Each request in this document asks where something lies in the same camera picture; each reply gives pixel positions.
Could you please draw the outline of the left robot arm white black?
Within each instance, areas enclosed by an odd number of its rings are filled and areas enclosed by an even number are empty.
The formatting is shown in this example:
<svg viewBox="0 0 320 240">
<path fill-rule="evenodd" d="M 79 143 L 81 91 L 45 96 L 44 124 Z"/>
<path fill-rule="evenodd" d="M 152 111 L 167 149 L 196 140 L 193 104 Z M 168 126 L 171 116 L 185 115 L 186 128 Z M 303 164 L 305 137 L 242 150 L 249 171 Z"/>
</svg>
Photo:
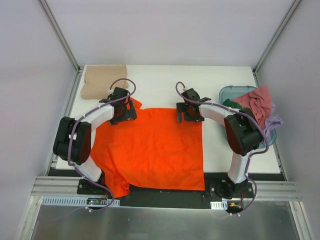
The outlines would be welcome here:
<svg viewBox="0 0 320 240">
<path fill-rule="evenodd" d="M 53 153 L 89 179 L 88 188 L 99 195 L 105 191 L 106 183 L 101 179 L 103 171 L 91 157 L 96 129 L 104 123 L 118 123 L 135 120 L 136 110 L 131 93 L 120 87 L 110 91 L 110 95 L 98 102 L 88 112 L 72 118 L 63 117 L 58 126 Z"/>
</svg>

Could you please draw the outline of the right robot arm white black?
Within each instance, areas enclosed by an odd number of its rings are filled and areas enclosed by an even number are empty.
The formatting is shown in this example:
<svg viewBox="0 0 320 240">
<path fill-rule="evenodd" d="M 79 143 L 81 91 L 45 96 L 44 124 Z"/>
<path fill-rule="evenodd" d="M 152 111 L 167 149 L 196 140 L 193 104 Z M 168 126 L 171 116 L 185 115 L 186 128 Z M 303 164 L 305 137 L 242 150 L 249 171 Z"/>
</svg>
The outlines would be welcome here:
<svg viewBox="0 0 320 240">
<path fill-rule="evenodd" d="M 176 104 L 179 123 L 182 120 L 202 122 L 211 119 L 224 126 L 227 142 L 232 150 L 232 160 L 226 180 L 214 187 L 214 193 L 225 199 L 237 197 L 249 181 L 248 170 L 252 156 L 268 151 L 268 143 L 265 150 L 257 151 L 262 142 L 268 141 L 267 137 L 249 108 L 227 107 L 212 102 L 208 97 L 201 98 L 193 88 L 183 90 L 181 93 L 176 88 L 176 92 L 184 100 Z"/>
</svg>

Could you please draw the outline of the orange t shirt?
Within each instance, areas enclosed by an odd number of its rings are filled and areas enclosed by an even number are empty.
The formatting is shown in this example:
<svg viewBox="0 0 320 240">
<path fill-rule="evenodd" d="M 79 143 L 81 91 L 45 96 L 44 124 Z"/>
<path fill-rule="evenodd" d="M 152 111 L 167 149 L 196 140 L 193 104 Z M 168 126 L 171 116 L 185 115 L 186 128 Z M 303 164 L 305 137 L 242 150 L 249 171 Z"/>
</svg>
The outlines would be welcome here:
<svg viewBox="0 0 320 240">
<path fill-rule="evenodd" d="M 91 157 L 116 198 L 130 187 L 202 191 L 205 188 L 200 122 L 178 122 L 174 108 L 143 108 L 137 118 L 96 129 Z"/>
</svg>

